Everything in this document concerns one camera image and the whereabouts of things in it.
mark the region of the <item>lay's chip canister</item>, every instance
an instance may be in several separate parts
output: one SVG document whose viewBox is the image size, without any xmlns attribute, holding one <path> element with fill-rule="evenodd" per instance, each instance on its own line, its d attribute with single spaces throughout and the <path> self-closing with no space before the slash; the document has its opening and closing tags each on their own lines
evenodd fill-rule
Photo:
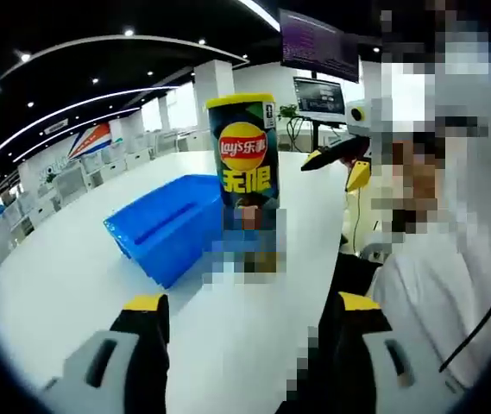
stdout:
<svg viewBox="0 0 491 414">
<path fill-rule="evenodd" d="M 274 97 L 243 93 L 211 99 L 211 135 L 222 199 L 231 209 L 280 206 Z"/>
</svg>

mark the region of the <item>lay's logo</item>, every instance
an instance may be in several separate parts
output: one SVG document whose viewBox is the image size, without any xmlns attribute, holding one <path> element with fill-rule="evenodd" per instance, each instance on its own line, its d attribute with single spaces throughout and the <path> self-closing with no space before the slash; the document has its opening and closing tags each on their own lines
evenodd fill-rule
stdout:
<svg viewBox="0 0 491 414">
<path fill-rule="evenodd" d="M 223 129 L 218 140 L 223 163 L 237 171 L 257 168 L 267 152 L 266 133 L 248 122 L 234 122 Z"/>
</svg>

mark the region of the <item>curved light strip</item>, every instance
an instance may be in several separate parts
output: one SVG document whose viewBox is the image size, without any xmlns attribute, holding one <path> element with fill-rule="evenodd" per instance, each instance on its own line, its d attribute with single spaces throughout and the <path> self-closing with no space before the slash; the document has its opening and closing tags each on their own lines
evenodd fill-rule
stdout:
<svg viewBox="0 0 491 414">
<path fill-rule="evenodd" d="M 255 3 L 253 0 L 237 0 L 239 3 L 247 6 L 253 13 L 259 16 L 262 20 L 272 26 L 278 32 L 280 31 L 280 24 L 274 19 L 266 10 Z"/>
<path fill-rule="evenodd" d="M 132 110 L 138 110 L 138 109 L 140 109 L 140 108 L 139 107 L 135 107 L 135 108 L 130 108 L 129 110 L 119 110 L 118 112 L 113 112 L 112 114 L 103 115 L 103 116 L 100 116 L 98 118 L 91 119 L 90 121 L 79 123 L 78 125 L 75 125 L 74 127 L 70 127 L 69 129 L 65 129 L 64 131 L 59 132 L 58 134 L 55 134 L 53 136 L 50 136 L 49 138 L 47 138 L 46 140 L 40 142 L 39 144 L 34 145 L 28 151 L 25 151 L 24 153 L 22 153 L 21 155 L 19 155 L 17 158 L 15 158 L 13 160 L 13 162 L 17 162 L 22 157 L 24 157 L 26 154 L 31 153 L 32 151 L 34 151 L 35 149 L 37 149 L 39 146 L 44 145 L 47 142 L 50 142 L 53 138 L 57 138 L 59 135 L 63 135 L 65 132 L 69 132 L 69 131 L 72 131 L 73 129 L 80 128 L 80 127 L 86 125 L 87 123 L 92 123 L 92 122 L 95 122 L 95 121 L 99 121 L 100 119 L 108 118 L 109 116 L 123 114 L 125 112 L 130 112 Z"/>
<path fill-rule="evenodd" d="M 90 102 L 99 101 L 101 99 L 106 99 L 108 97 L 118 97 L 120 95 L 128 95 L 129 93 L 146 92 L 146 91 L 163 91 L 163 90 L 166 90 L 166 89 L 176 89 L 176 86 L 156 86 L 156 87 L 151 87 L 151 88 L 140 88 L 140 89 L 132 89 L 132 90 L 129 90 L 129 91 L 120 91 L 120 92 L 109 93 L 107 95 L 102 95 L 100 97 L 93 97 L 91 99 L 86 99 L 85 101 L 74 103 L 74 104 L 69 105 L 69 106 L 66 106 L 65 108 L 62 108 L 60 110 L 56 110 L 55 112 L 52 112 L 49 115 L 43 116 L 39 120 L 30 123 L 29 125 L 27 125 L 23 129 L 19 129 L 12 136 L 10 136 L 7 140 L 5 140 L 4 142 L 2 142 L 0 144 L 0 150 L 3 147 L 5 147 L 7 144 L 9 144 L 10 142 L 12 142 L 17 136 L 19 136 L 23 132 L 28 131 L 29 129 L 31 129 L 35 125 L 38 125 L 40 122 L 44 122 L 47 119 L 51 118 L 52 116 L 56 116 L 58 114 L 61 114 L 61 113 L 65 112 L 66 110 L 71 110 L 73 108 L 78 108 L 79 106 L 89 104 Z"/>
<path fill-rule="evenodd" d="M 262 11 L 264 11 L 264 9 L 262 9 L 260 6 L 258 6 L 258 4 L 255 3 L 255 5 L 257 6 L 257 8 L 261 9 Z M 198 43 L 195 43 L 193 41 L 181 41 L 179 39 L 172 39 L 170 37 L 147 36 L 147 35 L 144 35 L 144 34 L 135 34 L 133 36 L 125 36 L 124 34 L 108 34 L 106 36 L 85 37 L 84 39 L 77 39 L 76 41 L 67 41 L 67 42 L 61 43 L 59 45 L 48 47 L 47 49 L 41 50 L 40 52 L 36 52 L 36 53 L 32 54 L 30 56 L 30 59 L 27 60 L 26 62 L 19 62 L 16 65 L 12 66 L 10 69 L 8 69 L 2 76 L 0 76 L 0 80 L 2 80 L 3 78 L 5 78 L 7 75 L 9 75 L 10 73 L 12 73 L 14 70 L 18 69 L 19 67 L 21 67 L 23 65 L 26 65 L 29 62 L 33 61 L 34 59 L 38 59 L 41 56 L 44 56 L 45 54 L 48 54 L 48 53 L 51 53 L 51 52 L 55 52 L 57 50 L 64 49 L 66 47 L 77 46 L 77 45 L 84 45 L 86 43 L 94 43 L 96 41 L 164 41 L 166 43 L 177 43 L 179 45 L 185 45 L 185 46 L 190 46 L 190 47 L 198 47 L 200 49 L 209 50 L 211 52 L 216 52 L 216 53 L 224 54 L 226 56 L 230 56 L 231 58 L 234 58 L 236 60 L 240 60 L 241 62 L 247 62 L 247 63 L 249 63 L 249 61 L 247 59 L 244 59 L 243 57 L 238 56 L 236 54 L 233 54 L 233 53 L 230 53 L 230 52 L 226 52 L 226 51 L 221 50 L 221 49 L 216 49 L 215 47 L 211 47 L 211 46 L 199 45 Z"/>
</svg>

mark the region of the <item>white table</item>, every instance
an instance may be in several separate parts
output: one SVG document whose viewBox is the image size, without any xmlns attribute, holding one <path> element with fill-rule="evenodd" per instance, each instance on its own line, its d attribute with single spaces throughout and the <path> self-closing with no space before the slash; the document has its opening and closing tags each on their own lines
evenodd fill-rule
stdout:
<svg viewBox="0 0 491 414">
<path fill-rule="evenodd" d="M 284 273 L 264 284 L 243 284 L 227 264 L 212 284 L 198 285 L 195 277 L 168 293 L 169 414 L 273 414 L 285 399 L 329 291 L 347 176 L 338 163 L 301 172 L 305 157 L 280 153 Z M 0 330 L 31 384 L 60 375 L 63 360 L 94 331 L 108 329 L 135 295 L 160 290 L 123 257 L 103 220 L 183 174 L 215 171 L 208 151 L 168 154 L 138 166 L 67 205 L 6 259 Z"/>
</svg>

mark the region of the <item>computer monitor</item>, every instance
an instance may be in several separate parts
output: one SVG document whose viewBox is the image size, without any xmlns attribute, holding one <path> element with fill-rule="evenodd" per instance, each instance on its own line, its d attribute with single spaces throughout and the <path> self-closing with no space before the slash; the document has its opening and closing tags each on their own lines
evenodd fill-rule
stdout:
<svg viewBox="0 0 491 414">
<path fill-rule="evenodd" d="M 321 122 L 346 123 L 340 84 L 300 77 L 293 80 L 300 116 Z"/>
<path fill-rule="evenodd" d="M 358 83 L 358 44 L 349 34 L 283 9 L 280 9 L 280 30 L 283 66 Z"/>
</svg>

